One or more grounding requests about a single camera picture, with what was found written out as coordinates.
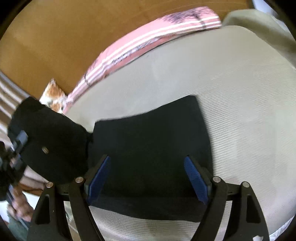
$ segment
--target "pink towel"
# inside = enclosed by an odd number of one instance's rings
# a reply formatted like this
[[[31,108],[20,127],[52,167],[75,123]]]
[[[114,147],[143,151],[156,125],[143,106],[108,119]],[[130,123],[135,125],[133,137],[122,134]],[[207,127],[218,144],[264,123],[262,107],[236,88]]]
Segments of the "pink towel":
[[[130,32],[101,52],[68,95],[63,113],[92,85],[149,50],[184,34],[220,26],[221,20],[213,10],[198,7],[166,15]]]

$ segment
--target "wooden board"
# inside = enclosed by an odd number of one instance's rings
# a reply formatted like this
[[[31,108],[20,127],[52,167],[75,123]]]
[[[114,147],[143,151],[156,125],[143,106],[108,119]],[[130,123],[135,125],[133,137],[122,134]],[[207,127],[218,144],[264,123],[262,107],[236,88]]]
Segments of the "wooden board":
[[[39,98],[51,78],[69,93],[95,58],[130,31],[173,12],[209,6],[222,19],[249,0],[33,0],[0,40],[0,69]]]

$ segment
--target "beige mattress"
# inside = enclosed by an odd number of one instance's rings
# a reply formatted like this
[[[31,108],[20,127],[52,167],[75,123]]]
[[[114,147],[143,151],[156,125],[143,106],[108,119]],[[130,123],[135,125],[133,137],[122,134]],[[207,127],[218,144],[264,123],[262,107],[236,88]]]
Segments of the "beige mattress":
[[[92,131],[98,120],[186,95],[200,103],[214,174],[229,183],[248,181],[275,232],[296,212],[296,70],[246,28],[225,26],[157,47],[91,88],[67,116]],[[223,239],[230,206],[216,240]],[[190,240],[198,226],[91,210],[108,240]]]

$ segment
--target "folded black fabric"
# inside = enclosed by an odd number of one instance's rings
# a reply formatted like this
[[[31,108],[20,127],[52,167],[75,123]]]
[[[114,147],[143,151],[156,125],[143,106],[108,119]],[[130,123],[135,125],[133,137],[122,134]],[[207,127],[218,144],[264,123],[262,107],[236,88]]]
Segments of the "folded black fabric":
[[[89,167],[103,154],[111,171],[92,205],[127,216],[201,220],[199,202],[184,170],[192,155],[213,173],[210,139],[198,102],[187,96],[150,112],[95,124]]]
[[[22,159],[47,180],[67,183],[88,170],[86,149],[90,134],[68,117],[28,97],[18,106],[8,126],[11,142],[21,130],[28,135]]]

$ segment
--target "striped curtain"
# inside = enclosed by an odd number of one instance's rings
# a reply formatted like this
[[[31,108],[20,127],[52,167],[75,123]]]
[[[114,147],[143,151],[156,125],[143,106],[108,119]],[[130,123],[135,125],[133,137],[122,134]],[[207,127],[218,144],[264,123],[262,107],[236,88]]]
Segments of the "striped curtain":
[[[29,95],[11,82],[0,71],[0,141],[11,145],[7,136],[7,127],[16,107]]]

